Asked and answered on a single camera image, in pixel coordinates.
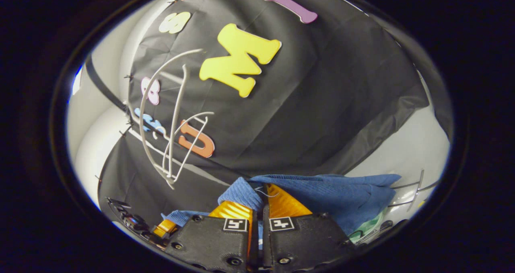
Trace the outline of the black backdrop cloth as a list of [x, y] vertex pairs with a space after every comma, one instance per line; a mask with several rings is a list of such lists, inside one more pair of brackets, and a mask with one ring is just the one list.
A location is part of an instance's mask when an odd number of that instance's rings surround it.
[[449, 99], [430, 59], [397, 25], [357, 0], [158, 0], [125, 20], [123, 99], [138, 115], [147, 82], [158, 104], [144, 120], [169, 129], [182, 79], [178, 122], [213, 112], [206, 159], [191, 153], [172, 190], [147, 158], [139, 128], [111, 150], [96, 204], [134, 206], [147, 221], [175, 209], [206, 212], [242, 177], [397, 174], [391, 185], [441, 178], [452, 134]]

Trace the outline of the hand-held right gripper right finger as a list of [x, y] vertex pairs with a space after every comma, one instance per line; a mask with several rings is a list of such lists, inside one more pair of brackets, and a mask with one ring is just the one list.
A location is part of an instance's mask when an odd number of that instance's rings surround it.
[[306, 273], [356, 253], [356, 246], [327, 212], [314, 213], [288, 192], [267, 184], [263, 265], [272, 273]]

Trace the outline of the black clothes rack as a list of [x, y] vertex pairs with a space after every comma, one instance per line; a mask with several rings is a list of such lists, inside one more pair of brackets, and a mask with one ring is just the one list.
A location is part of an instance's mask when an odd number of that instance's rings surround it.
[[120, 109], [124, 114], [128, 113], [128, 108], [123, 102], [114, 95], [114, 93], [106, 86], [106, 84], [102, 81], [101, 77], [98, 75], [92, 59], [92, 54], [89, 54], [85, 60], [85, 69], [88, 73], [88, 76], [92, 80], [92, 83], [95, 87], [101, 92], [103, 96], [105, 96], [114, 106]]

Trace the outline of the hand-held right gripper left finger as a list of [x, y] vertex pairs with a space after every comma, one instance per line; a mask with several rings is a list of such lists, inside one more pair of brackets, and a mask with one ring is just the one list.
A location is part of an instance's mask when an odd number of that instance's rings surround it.
[[212, 273], [248, 273], [252, 222], [251, 208], [224, 201], [208, 216], [191, 216], [165, 253]]

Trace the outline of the blue corduroy shirt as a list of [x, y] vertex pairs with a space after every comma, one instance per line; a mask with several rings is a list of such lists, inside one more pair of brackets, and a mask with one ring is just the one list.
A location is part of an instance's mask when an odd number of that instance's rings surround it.
[[396, 195], [391, 185], [399, 179], [401, 176], [397, 174], [358, 177], [269, 174], [248, 180], [240, 177], [218, 197], [217, 202], [220, 205], [230, 201], [260, 210], [264, 202], [255, 187], [274, 184], [312, 212], [329, 213], [342, 231], [350, 235], [386, 209]]

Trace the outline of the mint green laundry hamper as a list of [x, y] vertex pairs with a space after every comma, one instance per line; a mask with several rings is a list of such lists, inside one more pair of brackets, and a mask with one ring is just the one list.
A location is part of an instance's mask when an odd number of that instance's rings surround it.
[[393, 227], [393, 221], [385, 219], [384, 216], [385, 212], [381, 212], [372, 220], [360, 225], [349, 235], [351, 242], [356, 246], [368, 245], [391, 229]]

